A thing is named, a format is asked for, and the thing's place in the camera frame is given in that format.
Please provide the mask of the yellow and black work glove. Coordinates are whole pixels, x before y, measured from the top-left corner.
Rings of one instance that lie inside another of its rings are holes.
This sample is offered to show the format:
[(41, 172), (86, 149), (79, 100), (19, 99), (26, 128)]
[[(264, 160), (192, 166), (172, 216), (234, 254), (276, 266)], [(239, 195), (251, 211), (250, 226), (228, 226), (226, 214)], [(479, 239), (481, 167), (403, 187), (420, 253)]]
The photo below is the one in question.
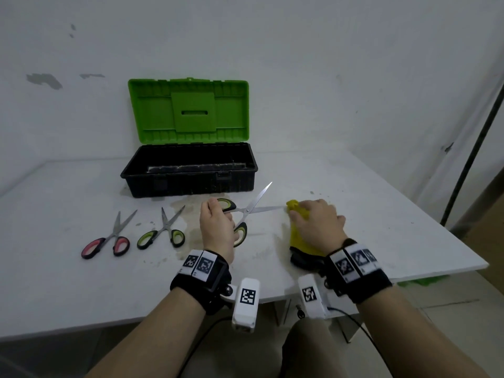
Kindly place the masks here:
[[(287, 202), (287, 213), (290, 209), (303, 209), (299, 202), (291, 200)], [(302, 240), (295, 225), (290, 221), (291, 235), (289, 248), (291, 250), (291, 263), (305, 271), (318, 273), (324, 267), (325, 255), (316, 248)]]

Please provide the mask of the black right wristband with markers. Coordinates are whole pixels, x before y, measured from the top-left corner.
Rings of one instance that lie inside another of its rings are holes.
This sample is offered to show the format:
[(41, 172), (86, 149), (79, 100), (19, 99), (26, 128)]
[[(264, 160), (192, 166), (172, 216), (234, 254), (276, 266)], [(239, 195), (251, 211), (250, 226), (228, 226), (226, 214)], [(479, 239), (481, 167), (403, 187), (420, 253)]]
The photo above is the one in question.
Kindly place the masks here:
[(324, 257), (324, 273), (328, 287), (355, 305), (393, 285), (369, 248), (350, 238)]

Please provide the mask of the black wristband with markers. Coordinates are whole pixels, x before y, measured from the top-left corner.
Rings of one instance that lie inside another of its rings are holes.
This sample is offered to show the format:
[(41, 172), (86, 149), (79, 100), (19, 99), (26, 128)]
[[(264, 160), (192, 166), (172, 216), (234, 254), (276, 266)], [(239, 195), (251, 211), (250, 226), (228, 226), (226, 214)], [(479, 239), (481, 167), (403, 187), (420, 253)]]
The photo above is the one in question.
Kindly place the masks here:
[(324, 257), (324, 273), (328, 287), (355, 305), (393, 285), (369, 248), (350, 238)]
[(209, 250), (194, 249), (173, 278), (170, 290), (184, 290), (211, 316), (225, 305), (221, 294), (231, 280), (229, 264), (223, 256)]

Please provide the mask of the person's left forearm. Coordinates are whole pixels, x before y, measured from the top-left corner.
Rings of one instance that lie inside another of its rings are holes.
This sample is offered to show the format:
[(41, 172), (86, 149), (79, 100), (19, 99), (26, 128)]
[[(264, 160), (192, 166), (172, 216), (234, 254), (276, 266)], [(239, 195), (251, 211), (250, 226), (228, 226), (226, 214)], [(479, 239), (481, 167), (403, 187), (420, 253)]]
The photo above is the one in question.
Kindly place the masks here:
[(174, 288), (85, 378), (176, 378), (205, 316), (196, 299)]

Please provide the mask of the person's leg in brown trousers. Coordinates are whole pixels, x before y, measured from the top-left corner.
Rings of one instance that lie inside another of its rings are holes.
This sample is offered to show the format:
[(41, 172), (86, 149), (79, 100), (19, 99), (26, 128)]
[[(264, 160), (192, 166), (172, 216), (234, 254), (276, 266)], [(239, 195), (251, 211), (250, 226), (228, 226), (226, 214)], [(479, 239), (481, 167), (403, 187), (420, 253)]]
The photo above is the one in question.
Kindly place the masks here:
[(348, 378), (326, 322), (303, 318), (292, 326), (282, 346), (279, 378)]

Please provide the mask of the green scrap on floor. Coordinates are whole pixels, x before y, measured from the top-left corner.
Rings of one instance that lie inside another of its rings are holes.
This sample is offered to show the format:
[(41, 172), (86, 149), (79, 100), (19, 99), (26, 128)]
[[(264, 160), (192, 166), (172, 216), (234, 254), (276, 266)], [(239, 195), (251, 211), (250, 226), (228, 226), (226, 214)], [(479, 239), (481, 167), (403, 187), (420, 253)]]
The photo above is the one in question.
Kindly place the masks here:
[(403, 288), (410, 286), (410, 285), (418, 285), (418, 286), (422, 286), (422, 287), (428, 287), (430, 285), (433, 285), (433, 284), (436, 284), (440, 281), (448, 279), (449, 277), (450, 277), (450, 275), (441, 275), (441, 276), (435, 276), (435, 277), (402, 281), (402, 282), (398, 282), (396, 284), (400, 287), (403, 287)]

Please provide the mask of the green handled scissors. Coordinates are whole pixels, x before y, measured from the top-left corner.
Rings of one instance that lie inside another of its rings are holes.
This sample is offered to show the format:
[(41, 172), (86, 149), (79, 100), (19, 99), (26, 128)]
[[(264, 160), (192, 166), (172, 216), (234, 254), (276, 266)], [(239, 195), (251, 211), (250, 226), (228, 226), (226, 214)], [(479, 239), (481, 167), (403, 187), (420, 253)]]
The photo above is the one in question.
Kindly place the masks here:
[(224, 213), (236, 213), (236, 212), (242, 213), (242, 218), (234, 226), (234, 233), (237, 234), (238, 236), (237, 240), (233, 244), (234, 248), (240, 246), (247, 237), (248, 226), (246, 224), (246, 219), (248, 218), (249, 215), (284, 208), (284, 206), (257, 207), (257, 204), (259, 203), (259, 201), (266, 193), (266, 191), (269, 189), (272, 183), (273, 182), (270, 182), (245, 208), (237, 207), (236, 204), (228, 198), (220, 197), (217, 199)]
[(149, 232), (146, 232), (144, 235), (142, 235), (138, 241), (137, 241), (137, 249), (139, 250), (145, 250), (148, 247), (150, 247), (153, 242), (159, 237), (159, 235), (162, 232), (168, 232), (169, 233), (169, 239), (174, 248), (180, 248), (184, 245), (186, 241), (186, 236), (185, 234), (178, 229), (173, 229), (173, 224), (174, 222), (179, 218), (181, 213), (184, 211), (186, 206), (182, 206), (174, 215), (172, 218), (168, 219), (166, 212), (164, 208), (161, 208), (161, 217), (162, 217), (162, 227), (159, 230), (151, 230)]

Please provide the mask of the person's right forearm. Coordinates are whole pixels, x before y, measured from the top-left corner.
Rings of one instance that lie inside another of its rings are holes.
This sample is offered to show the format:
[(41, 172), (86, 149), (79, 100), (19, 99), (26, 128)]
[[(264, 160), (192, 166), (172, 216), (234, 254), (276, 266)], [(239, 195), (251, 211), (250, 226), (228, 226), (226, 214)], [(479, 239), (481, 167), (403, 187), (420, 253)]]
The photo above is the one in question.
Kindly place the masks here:
[(357, 308), (394, 378), (490, 378), (396, 286)]

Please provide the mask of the brown cardboard panel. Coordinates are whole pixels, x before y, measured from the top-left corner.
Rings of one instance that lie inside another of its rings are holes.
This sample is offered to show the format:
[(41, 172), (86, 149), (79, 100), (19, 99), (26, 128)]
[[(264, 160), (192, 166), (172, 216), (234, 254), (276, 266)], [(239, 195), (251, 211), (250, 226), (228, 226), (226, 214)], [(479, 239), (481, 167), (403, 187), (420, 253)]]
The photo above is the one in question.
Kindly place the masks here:
[(477, 272), (504, 295), (504, 193), (467, 232), (463, 242), (488, 263)]

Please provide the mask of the black left wristband with markers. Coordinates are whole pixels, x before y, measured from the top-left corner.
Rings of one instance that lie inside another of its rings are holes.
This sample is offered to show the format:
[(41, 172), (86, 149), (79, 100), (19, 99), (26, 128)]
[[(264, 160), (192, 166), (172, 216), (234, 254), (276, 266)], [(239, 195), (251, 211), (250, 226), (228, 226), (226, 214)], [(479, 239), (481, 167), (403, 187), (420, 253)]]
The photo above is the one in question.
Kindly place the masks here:
[(170, 290), (184, 290), (211, 316), (225, 305), (221, 294), (231, 280), (229, 264), (223, 256), (209, 250), (194, 249), (173, 278)]

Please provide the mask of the white table frame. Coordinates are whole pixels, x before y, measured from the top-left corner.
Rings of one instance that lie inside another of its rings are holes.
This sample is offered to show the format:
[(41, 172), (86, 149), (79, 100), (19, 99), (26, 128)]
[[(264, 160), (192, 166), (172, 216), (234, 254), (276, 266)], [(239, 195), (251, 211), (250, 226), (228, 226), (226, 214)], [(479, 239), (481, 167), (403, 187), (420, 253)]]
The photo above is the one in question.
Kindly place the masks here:
[[(276, 324), (279, 327), (290, 327), (299, 319), (307, 318), (299, 297), (290, 297), (273, 303)], [(347, 344), (350, 344), (358, 332), (368, 335), (362, 316), (357, 313), (347, 313), (339, 308), (331, 307), (335, 315), (325, 321), (338, 329)]]

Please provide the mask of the red handled scissors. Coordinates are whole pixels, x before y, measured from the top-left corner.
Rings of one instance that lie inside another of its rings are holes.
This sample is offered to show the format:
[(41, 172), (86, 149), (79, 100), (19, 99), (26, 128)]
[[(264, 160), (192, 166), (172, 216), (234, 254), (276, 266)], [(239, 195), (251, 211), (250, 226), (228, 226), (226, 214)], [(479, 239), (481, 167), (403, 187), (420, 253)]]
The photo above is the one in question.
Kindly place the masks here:
[(128, 225), (128, 223), (133, 219), (135, 214), (137, 213), (137, 209), (129, 215), (123, 222), (121, 222), (121, 212), (117, 213), (116, 220), (114, 222), (114, 227), (112, 233), (107, 237), (100, 237), (88, 243), (83, 250), (81, 251), (81, 258), (85, 260), (92, 259), (96, 254), (98, 254), (105, 244), (114, 239), (114, 245), (112, 247), (113, 255), (116, 257), (120, 257), (125, 255), (130, 248), (130, 241), (127, 237), (121, 236), (120, 233), (123, 229)]

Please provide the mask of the person's right hand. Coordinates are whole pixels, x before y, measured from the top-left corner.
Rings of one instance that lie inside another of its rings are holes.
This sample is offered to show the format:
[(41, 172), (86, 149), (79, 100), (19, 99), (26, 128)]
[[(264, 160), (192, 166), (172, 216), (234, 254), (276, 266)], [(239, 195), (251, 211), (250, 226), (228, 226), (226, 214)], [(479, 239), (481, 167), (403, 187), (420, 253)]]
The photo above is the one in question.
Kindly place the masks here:
[(299, 202), (299, 207), (310, 209), (310, 218), (305, 224), (294, 225), (302, 240), (322, 254), (331, 254), (349, 238), (344, 230), (346, 218), (337, 214), (334, 205), (318, 199)]

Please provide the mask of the person's left hand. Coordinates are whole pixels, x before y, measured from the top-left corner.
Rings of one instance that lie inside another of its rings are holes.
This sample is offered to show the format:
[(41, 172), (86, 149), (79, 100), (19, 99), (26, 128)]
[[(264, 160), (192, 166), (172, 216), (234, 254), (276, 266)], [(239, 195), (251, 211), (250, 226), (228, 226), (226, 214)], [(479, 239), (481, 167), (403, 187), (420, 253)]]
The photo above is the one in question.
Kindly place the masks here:
[(228, 264), (234, 260), (233, 245), (225, 244), (225, 219), (233, 219), (231, 213), (224, 213), (217, 198), (203, 202), (200, 210), (200, 230), (203, 249), (221, 255)]

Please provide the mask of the green and black toolbox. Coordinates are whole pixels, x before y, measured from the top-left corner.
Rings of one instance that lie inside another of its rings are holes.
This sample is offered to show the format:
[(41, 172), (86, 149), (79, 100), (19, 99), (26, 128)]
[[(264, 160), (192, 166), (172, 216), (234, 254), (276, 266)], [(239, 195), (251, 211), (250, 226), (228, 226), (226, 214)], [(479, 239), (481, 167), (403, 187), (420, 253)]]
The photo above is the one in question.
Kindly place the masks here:
[(141, 146), (121, 173), (134, 198), (254, 189), (249, 83), (130, 79)]

